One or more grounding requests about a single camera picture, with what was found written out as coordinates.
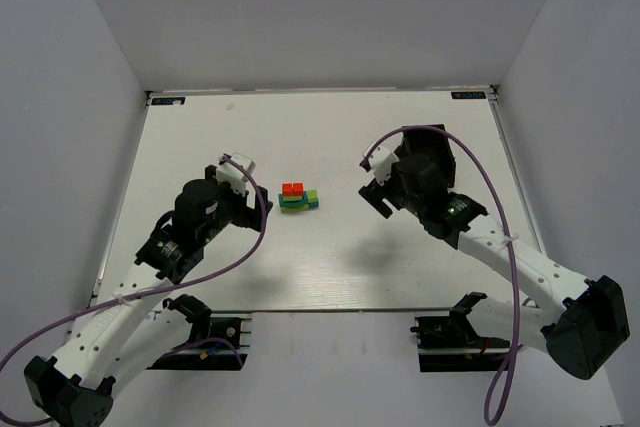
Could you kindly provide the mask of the teal arch block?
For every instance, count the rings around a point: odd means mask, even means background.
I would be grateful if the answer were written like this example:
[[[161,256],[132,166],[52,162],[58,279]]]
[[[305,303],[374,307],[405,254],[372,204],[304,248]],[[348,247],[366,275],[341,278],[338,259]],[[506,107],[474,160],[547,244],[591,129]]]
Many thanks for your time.
[[[282,194],[278,195],[278,200],[279,200],[279,206],[284,206],[284,207],[298,207],[298,206],[303,206],[303,205],[308,205],[309,204],[309,200],[307,202],[297,202],[297,203],[285,203],[281,200],[281,196]]]

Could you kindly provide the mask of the red cube block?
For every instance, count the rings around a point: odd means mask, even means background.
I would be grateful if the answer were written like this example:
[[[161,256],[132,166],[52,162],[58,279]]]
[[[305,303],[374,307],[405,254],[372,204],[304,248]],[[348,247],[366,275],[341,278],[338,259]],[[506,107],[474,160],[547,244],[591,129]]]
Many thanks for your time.
[[[293,194],[295,196],[302,196],[304,194],[304,184],[303,183],[293,183],[292,184]]]
[[[285,197],[292,196],[294,193],[293,184],[292,183],[283,183],[282,184],[282,194]]]

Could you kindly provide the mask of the lime green arch block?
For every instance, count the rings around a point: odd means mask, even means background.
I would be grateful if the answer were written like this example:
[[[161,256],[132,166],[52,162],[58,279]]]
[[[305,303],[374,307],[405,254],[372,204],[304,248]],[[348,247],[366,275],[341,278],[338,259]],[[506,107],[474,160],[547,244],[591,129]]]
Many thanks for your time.
[[[280,207],[280,211],[285,214],[290,214],[290,213],[293,214],[293,213],[305,212],[309,210],[311,210],[309,205],[303,205],[298,207],[284,207],[284,206]]]

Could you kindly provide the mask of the black plastic bin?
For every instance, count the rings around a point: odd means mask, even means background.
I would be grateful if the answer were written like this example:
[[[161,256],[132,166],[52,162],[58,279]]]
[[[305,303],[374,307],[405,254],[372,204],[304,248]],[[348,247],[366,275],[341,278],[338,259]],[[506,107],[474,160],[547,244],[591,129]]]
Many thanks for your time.
[[[449,189],[455,186],[456,160],[444,124],[432,124],[432,130],[409,129],[401,142],[407,154],[425,154],[435,163]]]

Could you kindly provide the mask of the lime green small cube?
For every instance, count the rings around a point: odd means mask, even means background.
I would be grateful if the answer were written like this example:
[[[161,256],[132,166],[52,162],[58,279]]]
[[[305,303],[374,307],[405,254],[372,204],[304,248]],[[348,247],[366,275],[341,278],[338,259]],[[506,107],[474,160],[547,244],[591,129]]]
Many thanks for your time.
[[[316,202],[319,199],[318,193],[316,190],[308,190],[307,197],[310,202]]]

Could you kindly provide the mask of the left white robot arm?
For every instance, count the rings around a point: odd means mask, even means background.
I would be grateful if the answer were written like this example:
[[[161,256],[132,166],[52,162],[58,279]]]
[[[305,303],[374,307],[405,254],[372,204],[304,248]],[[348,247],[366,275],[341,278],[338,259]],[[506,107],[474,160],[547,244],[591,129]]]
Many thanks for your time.
[[[273,204],[256,186],[254,162],[225,155],[187,182],[157,221],[112,298],[49,357],[34,357],[24,376],[34,404],[61,426],[99,426],[115,398],[171,349],[210,337],[211,310],[189,294],[170,298],[203,260],[208,244],[233,225],[262,233]]]

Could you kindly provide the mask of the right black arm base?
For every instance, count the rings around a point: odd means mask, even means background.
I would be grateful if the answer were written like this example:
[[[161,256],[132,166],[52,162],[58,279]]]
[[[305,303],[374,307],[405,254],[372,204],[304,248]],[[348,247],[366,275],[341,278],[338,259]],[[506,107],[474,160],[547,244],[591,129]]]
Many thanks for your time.
[[[417,343],[421,373],[495,372],[510,348],[500,337],[480,336],[468,320],[487,298],[471,292],[446,312],[416,314],[410,332]]]

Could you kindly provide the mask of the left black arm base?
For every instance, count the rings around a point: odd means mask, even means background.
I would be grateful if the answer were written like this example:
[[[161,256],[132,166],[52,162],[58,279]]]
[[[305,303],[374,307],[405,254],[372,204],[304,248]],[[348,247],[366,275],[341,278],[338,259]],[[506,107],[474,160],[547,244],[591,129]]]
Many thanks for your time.
[[[162,312],[176,311],[189,325],[189,336],[163,354],[149,370],[240,371],[247,360],[251,316],[214,314],[194,296],[162,301]]]

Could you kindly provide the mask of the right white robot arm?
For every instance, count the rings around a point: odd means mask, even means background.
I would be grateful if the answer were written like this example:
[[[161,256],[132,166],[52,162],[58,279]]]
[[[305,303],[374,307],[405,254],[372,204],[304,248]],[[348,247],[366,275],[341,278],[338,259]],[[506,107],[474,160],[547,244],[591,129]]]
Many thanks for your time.
[[[384,147],[362,160],[373,180],[360,195],[383,217],[406,210],[432,237],[492,269],[530,297],[518,314],[509,303],[481,292],[466,294],[444,317],[413,327],[430,350],[506,343],[515,324],[519,342],[547,353],[571,376],[588,380],[628,339],[620,285],[592,280],[526,243],[509,237],[484,206],[449,190],[440,168],[425,154],[399,157]]]

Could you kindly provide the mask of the right blue corner label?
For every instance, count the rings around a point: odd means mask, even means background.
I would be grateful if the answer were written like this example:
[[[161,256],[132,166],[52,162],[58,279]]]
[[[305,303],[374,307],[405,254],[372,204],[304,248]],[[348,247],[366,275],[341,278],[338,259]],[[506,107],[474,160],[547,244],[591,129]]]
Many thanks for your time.
[[[482,91],[452,91],[451,97],[454,100],[481,100],[486,98],[486,93]]]

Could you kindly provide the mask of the blue corner label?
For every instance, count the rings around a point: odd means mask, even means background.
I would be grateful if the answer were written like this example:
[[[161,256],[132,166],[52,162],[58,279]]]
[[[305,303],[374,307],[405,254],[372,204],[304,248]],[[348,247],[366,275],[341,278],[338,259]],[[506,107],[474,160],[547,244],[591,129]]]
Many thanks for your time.
[[[481,100],[486,98],[486,93],[482,91],[452,91],[451,97],[454,100]]]
[[[186,101],[185,97],[154,97],[151,99],[151,104],[171,106],[171,105],[183,105]]]

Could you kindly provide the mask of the left blue corner label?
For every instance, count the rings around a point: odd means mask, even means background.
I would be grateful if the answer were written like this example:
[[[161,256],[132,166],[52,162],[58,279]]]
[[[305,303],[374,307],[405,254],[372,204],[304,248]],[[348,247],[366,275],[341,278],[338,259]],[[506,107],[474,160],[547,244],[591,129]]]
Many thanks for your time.
[[[171,106],[171,105],[183,105],[186,101],[185,97],[154,97],[151,99],[151,104]]]

